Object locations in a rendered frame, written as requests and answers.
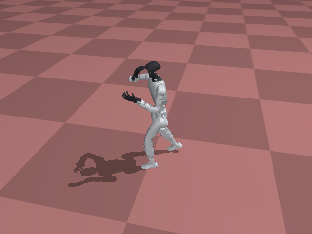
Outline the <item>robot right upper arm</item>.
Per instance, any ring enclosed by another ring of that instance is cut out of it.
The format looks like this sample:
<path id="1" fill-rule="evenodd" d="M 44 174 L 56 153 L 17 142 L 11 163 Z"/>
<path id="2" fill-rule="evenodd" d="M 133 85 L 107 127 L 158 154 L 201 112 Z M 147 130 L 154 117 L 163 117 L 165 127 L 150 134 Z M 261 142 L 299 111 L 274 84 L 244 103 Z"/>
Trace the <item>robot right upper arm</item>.
<path id="1" fill-rule="evenodd" d="M 140 75 L 138 75 L 138 80 L 148 80 L 148 78 L 149 78 L 148 72 L 145 73 L 145 74 L 140 74 Z M 138 80 L 135 81 L 135 82 L 138 82 Z"/>

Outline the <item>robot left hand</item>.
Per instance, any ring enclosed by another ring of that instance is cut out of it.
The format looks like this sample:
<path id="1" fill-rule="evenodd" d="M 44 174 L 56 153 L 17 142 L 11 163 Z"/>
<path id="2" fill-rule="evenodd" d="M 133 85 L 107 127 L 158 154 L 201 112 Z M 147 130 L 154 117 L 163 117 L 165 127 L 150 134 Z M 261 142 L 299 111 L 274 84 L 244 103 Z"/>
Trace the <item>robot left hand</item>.
<path id="1" fill-rule="evenodd" d="M 127 93 L 127 95 L 126 95 L 126 93 Z M 132 93 L 133 96 L 130 96 L 130 95 L 128 94 L 127 91 L 126 91 L 126 93 L 124 92 L 124 93 L 122 94 L 122 97 L 123 97 L 125 100 L 132 101 L 132 102 L 134 102 L 134 103 L 137 103 L 138 101 L 141 102 L 141 99 L 138 98 L 138 97 L 135 97 L 133 93 Z"/>

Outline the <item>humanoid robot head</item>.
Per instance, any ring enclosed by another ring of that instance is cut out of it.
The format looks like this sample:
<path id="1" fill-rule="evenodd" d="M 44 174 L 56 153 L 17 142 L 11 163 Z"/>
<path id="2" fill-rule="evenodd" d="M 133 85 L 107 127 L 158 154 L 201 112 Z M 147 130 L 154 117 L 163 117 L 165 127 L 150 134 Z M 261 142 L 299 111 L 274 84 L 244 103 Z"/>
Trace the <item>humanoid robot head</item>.
<path id="1" fill-rule="evenodd" d="M 147 63 L 145 65 L 145 68 L 148 71 L 149 77 L 151 78 L 152 82 L 162 81 L 162 78 L 158 76 L 157 73 L 154 73 L 161 68 L 160 64 L 157 61 L 151 61 Z M 157 79 L 157 81 L 155 81 L 154 79 Z"/>

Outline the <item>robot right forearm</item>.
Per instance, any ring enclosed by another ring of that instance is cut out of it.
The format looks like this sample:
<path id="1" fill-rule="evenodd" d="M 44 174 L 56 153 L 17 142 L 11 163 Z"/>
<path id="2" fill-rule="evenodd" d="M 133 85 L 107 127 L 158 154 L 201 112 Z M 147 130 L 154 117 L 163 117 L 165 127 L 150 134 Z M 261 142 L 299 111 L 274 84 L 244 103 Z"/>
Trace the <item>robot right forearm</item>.
<path id="1" fill-rule="evenodd" d="M 138 80 L 138 78 L 135 78 L 135 80 L 134 80 L 134 81 L 132 81 L 132 76 L 130 76 L 130 77 L 128 78 L 128 80 L 129 80 L 129 82 L 135 82 L 135 81 L 137 81 L 137 80 Z"/>

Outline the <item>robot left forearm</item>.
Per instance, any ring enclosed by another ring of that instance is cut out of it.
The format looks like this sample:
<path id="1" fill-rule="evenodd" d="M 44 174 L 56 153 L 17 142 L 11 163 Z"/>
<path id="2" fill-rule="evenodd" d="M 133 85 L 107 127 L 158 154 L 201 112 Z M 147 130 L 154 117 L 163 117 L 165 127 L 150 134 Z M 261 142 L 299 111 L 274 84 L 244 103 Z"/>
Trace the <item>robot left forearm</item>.
<path id="1" fill-rule="evenodd" d="M 143 100 L 141 100 L 141 102 L 138 101 L 136 104 L 138 104 L 140 107 L 146 109 L 149 112 L 152 112 L 152 113 L 157 113 L 158 112 L 158 108 L 157 107 L 153 107 L 151 104 L 148 104 L 148 103 L 144 102 Z"/>

